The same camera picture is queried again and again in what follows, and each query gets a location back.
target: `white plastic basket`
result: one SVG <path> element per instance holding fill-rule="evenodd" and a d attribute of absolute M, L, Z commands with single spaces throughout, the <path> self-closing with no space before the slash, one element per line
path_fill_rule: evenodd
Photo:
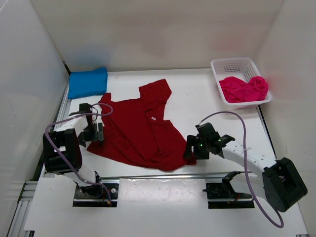
<path fill-rule="evenodd" d="M 252 77 L 261 76 L 252 59 L 246 57 L 214 59 L 211 61 L 211 67 L 221 97 L 225 104 L 229 105 L 232 109 L 257 106 L 271 101 L 272 96 L 269 91 L 265 100 L 261 101 L 229 103 L 224 96 L 219 81 L 227 77 L 236 77 L 245 82 L 249 82 Z"/>

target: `metal frame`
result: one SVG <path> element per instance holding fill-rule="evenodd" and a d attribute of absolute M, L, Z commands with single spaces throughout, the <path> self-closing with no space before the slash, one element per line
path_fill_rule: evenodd
<path fill-rule="evenodd" d="M 31 208 L 36 186 L 37 182 L 34 181 L 25 183 L 7 237 L 32 237 L 34 235 L 34 231 L 25 231 L 24 225 Z"/>

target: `pink garment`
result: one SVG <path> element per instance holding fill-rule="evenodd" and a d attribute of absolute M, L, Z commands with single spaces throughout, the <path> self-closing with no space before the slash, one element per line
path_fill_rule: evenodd
<path fill-rule="evenodd" d="M 269 86 L 263 77 L 253 77 L 248 83 L 228 77 L 220 82 L 226 100 L 230 103 L 264 100 Z"/>

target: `blue folded cloth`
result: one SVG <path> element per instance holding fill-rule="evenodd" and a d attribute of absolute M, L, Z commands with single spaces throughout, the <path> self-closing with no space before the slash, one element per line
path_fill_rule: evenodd
<path fill-rule="evenodd" d="M 99 68 L 90 72 L 74 72 L 69 77 L 68 99 L 103 95 L 107 91 L 108 71 Z"/>

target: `red t-shirt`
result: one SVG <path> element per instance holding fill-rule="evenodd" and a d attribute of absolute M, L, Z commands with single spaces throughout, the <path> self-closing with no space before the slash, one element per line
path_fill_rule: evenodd
<path fill-rule="evenodd" d="M 91 143 L 88 151 L 119 162 L 145 168 L 175 170 L 188 163 L 183 160 L 186 141 L 171 121 L 163 120 L 165 104 L 171 90 L 165 79 L 139 87 L 140 98 L 111 101 L 111 94 L 100 103 L 113 107 L 113 113 L 102 117 L 104 142 Z M 107 106 L 101 106 L 108 113 Z"/>

